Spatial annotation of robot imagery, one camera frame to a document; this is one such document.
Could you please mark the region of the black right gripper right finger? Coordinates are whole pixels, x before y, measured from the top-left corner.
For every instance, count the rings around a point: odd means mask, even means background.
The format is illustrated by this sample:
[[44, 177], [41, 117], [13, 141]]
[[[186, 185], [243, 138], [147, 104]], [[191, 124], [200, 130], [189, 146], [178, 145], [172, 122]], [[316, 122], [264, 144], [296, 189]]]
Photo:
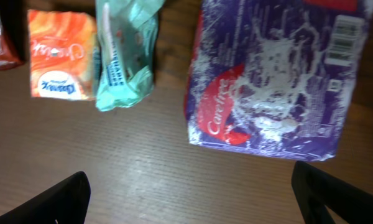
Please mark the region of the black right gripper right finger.
[[303, 161], [293, 168], [292, 189], [305, 223], [373, 223], [373, 195]]

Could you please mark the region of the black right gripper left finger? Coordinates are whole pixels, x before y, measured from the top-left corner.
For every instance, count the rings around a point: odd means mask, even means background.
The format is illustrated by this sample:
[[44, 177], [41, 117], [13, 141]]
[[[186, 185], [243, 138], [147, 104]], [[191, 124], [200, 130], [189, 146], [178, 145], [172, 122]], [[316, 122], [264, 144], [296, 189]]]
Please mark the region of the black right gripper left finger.
[[79, 171], [1, 215], [0, 224], [84, 224], [90, 195], [89, 180]]

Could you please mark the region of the purple red sanitary pad pack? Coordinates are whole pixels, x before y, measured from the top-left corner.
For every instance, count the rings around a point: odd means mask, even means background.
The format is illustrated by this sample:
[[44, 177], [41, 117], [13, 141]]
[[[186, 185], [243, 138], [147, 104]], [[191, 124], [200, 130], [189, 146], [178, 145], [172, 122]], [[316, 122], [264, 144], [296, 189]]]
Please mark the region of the purple red sanitary pad pack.
[[256, 156], [336, 155], [373, 0], [205, 0], [185, 116], [191, 144]]

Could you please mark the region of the orange tissue pack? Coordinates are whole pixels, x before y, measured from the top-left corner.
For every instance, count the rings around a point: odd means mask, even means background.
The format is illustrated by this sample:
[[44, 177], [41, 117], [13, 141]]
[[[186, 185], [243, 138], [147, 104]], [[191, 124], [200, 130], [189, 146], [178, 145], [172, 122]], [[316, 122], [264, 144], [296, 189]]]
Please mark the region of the orange tissue pack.
[[27, 22], [31, 96], [93, 100], [95, 18], [84, 12], [29, 9]]

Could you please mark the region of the teal green wipes packet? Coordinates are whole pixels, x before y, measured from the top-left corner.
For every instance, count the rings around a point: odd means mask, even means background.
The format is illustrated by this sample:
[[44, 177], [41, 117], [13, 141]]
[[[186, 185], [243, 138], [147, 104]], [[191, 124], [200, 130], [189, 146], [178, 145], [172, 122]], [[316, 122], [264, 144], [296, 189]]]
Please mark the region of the teal green wipes packet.
[[154, 49], [165, 0], [97, 0], [100, 111], [130, 108], [154, 89]]

